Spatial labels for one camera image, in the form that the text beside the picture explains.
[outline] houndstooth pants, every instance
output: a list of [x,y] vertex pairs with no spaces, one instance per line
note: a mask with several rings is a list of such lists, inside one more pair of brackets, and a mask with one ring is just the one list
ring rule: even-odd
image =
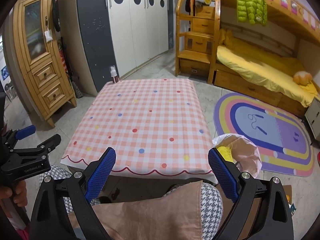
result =
[[[64,170],[63,168],[51,165],[51,170],[40,175],[39,186],[41,185],[45,176],[51,176],[53,179],[64,179],[69,178],[72,174],[69,171]],[[172,189],[164,194],[167,196],[178,187],[183,184],[177,184]],[[72,205],[69,198],[63,198],[64,203],[67,209],[67,212],[70,213],[73,211]],[[93,199],[91,205],[100,204],[98,199]],[[201,224],[202,224],[202,239],[211,240],[218,231],[219,224],[221,222],[223,206],[222,198],[220,192],[211,184],[202,183],[201,185]]]

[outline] upper bunk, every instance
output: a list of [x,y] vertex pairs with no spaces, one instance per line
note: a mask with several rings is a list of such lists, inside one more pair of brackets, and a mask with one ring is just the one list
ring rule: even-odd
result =
[[[268,21],[288,30],[295,36],[320,45],[319,20],[297,0],[265,0]],[[236,8],[237,0],[220,0],[222,6]]]

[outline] bunk bed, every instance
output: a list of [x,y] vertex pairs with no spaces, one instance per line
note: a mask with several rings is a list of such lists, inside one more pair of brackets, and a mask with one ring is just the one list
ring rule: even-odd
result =
[[[178,1],[176,8],[175,74],[189,73],[207,77],[209,84],[251,96],[302,118],[314,95],[309,95],[301,89],[301,91],[298,91],[299,99],[297,100],[297,96],[292,96],[290,91],[288,93],[281,89],[278,90],[281,92],[272,91],[266,88],[267,85],[261,86],[247,81],[248,79],[246,80],[243,74],[227,66],[226,61],[223,64],[223,60],[219,60],[219,57],[222,59],[219,52],[224,49],[220,47],[221,42],[219,44],[219,32],[221,28],[226,28],[232,29],[233,32],[252,34],[263,41],[270,41],[270,44],[273,44],[278,50],[282,50],[286,55],[296,57],[300,39],[320,46],[319,20],[296,0],[265,0],[268,6],[268,21],[279,25],[296,36],[294,48],[290,48],[251,29],[221,22],[221,6],[236,8],[236,0],[212,1],[215,1],[215,7],[203,6],[199,9],[194,6],[194,1],[190,0],[191,12],[189,15],[181,10],[184,0]],[[181,20],[190,22],[189,31],[180,32]],[[184,37],[183,50],[180,50],[180,37]],[[257,43],[251,43],[251,45],[263,51],[269,51],[268,48]],[[316,84],[313,83],[310,86],[315,91],[319,91]]]

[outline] brown cloth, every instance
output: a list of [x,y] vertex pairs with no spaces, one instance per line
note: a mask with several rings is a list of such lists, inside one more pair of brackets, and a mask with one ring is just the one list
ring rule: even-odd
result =
[[[188,183],[162,198],[92,208],[114,240],[202,240],[201,183]],[[69,218],[78,228],[74,212]]]

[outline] trash can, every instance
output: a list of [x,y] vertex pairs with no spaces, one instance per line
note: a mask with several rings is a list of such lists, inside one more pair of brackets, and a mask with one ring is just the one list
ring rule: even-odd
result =
[[256,178],[261,170],[262,162],[258,147],[245,136],[235,133],[222,134],[212,140],[213,146],[225,146],[231,149],[231,155],[238,169],[249,172]]

